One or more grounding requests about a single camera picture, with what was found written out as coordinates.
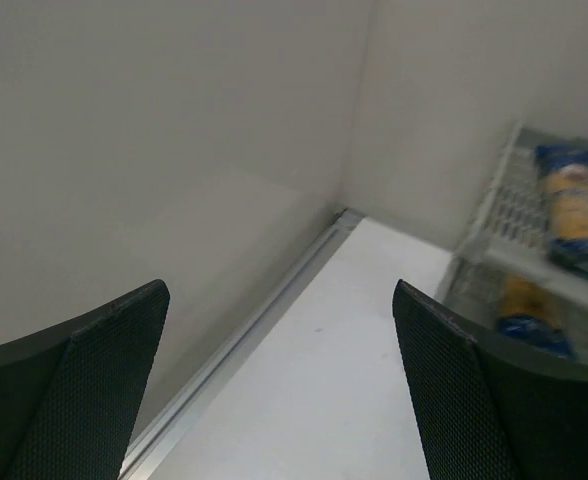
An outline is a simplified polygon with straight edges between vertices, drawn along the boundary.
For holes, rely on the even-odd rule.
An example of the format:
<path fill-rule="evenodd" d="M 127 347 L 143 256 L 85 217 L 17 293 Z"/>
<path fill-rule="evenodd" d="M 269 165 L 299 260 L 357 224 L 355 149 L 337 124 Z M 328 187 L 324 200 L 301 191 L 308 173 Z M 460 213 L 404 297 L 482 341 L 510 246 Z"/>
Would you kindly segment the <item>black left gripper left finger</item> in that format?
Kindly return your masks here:
<path fill-rule="evenodd" d="M 161 280 L 0 345 L 0 479 L 115 479 L 169 307 Z"/>

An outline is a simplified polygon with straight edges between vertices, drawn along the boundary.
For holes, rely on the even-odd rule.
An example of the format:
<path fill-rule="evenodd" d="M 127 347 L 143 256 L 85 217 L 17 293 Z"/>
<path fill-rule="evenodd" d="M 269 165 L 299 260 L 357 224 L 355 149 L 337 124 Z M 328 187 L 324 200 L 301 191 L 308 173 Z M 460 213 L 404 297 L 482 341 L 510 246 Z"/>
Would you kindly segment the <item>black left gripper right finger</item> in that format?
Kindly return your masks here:
<path fill-rule="evenodd" d="M 392 313 L 432 479 L 588 479 L 588 365 L 399 281 Z"/>

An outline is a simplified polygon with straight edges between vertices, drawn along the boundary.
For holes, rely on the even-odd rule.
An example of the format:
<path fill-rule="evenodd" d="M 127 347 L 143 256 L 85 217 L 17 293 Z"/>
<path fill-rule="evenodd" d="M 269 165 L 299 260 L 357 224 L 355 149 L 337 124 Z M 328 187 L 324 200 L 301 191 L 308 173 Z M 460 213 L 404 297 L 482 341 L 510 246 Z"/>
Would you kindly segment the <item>spaghetti bag blue yellow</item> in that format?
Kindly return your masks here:
<path fill-rule="evenodd" d="M 547 209 L 547 258 L 588 279 L 588 149 L 568 144 L 535 148 Z"/>
<path fill-rule="evenodd" d="M 515 341 L 557 357 L 576 358 L 551 295 L 537 284 L 507 274 L 495 330 Z"/>

